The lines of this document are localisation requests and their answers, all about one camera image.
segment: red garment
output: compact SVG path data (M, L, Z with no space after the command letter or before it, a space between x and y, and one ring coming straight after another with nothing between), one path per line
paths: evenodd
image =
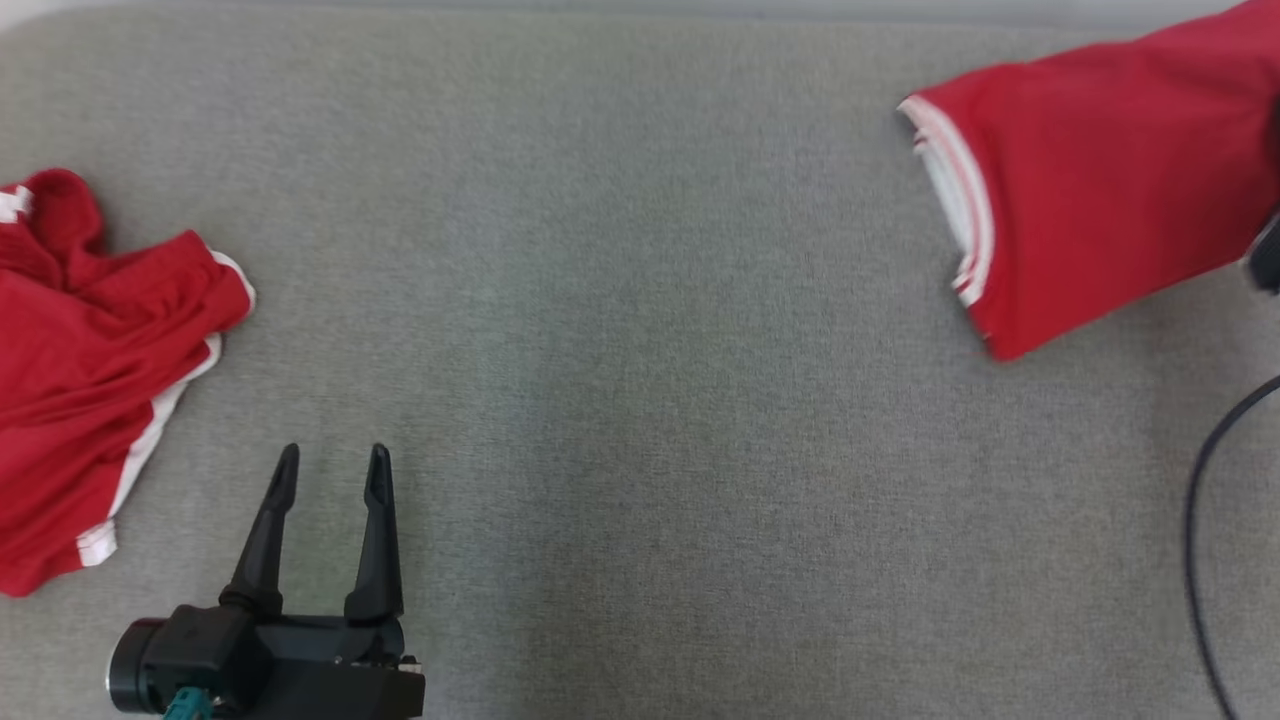
M45 170L0 188L0 592L97 565L111 518L220 332L253 305L193 232L102 254L84 182Z
M954 286L1010 360L1239 259L1280 201L1280 0L908 97Z

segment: black cable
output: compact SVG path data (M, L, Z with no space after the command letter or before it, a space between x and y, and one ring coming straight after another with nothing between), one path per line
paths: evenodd
M1236 720L1238 716L1235 710L1231 707L1230 698L1226 697L1226 687L1222 684L1222 674L1217 669L1217 661L1213 660L1213 651L1208 644L1208 635L1204 632L1204 616L1203 610L1201 609L1199 591L1197 589L1196 500L1199 495L1199 484L1202 477L1204 475L1204 468L1208 465L1208 459L1217 448L1217 443L1224 436L1226 436L1228 430L1230 430L1231 427L1249 411L1249 409L1276 389L1280 389L1280 375L1271 378L1263 383L1262 387L1249 393L1248 397L1236 404L1236 406L1219 421L1217 427L1213 428L1213 432L1210 433L1204 445L1201 447L1199 456L1196 457L1196 466L1192 468L1192 479L1187 487L1187 505L1183 511L1183 583L1187 585L1187 605L1192 614L1192 629L1196 632L1196 644L1199 647L1201 661L1204 664L1204 674L1208 675L1210 688L1213 691L1213 697L1217 700L1219 710L1222 711L1222 716L1228 720Z

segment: gray fabric surface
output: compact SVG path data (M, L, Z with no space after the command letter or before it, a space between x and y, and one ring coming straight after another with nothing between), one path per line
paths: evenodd
M214 601L291 441L292 611L340 609L390 447L430 717L1210 716L1179 503L1280 366L1275 309L1224 270L996 365L892 113L1085 40L225 6L4 35L4 181L81 172L116 250L196 228L259 307L120 551L0 601L0 717L114 717L115 638ZM1248 716L1280 706L1274 415L1206 497Z

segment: white wall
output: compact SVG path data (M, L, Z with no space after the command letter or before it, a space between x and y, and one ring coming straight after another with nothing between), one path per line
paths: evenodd
M0 28L73 5L123 0L0 0ZM161 0L183 3L189 0ZM310 5L442 5L695 13L792 19L969 22L1071 28L1153 29L1217 12L1236 0L237 0Z

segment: folded red cloth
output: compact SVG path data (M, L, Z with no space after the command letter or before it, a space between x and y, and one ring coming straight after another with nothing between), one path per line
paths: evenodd
M997 359L1239 259L1280 201L1280 0L996 65L900 109Z
M0 592L97 565L111 518L187 383L253 306L241 269L193 232L102 254L84 182L0 188Z

